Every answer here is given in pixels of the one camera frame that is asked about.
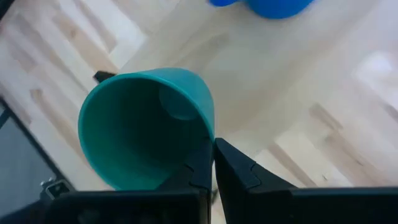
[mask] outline black metal frame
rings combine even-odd
[[[18,126],[18,128],[23,132],[24,136],[28,139],[31,145],[35,148],[36,152],[41,156],[44,162],[48,165],[51,171],[55,174],[57,179],[68,179],[62,174],[62,172],[58,169],[55,163],[49,158],[49,156],[45,153],[42,146],[36,141],[36,139],[32,136],[30,131],[24,126],[22,121],[18,118],[18,116],[12,111],[7,102],[0,97],[0,104],[3,105],[4,111],[2,115],[0,115],[0,128],[4,125],[4,123],[11,118]]]
[[[227,224],[398,223],[398,188],[298,189],[224,139],[216,176]]]
[[[0,0],[0,19],[6,14],[14,0]]]

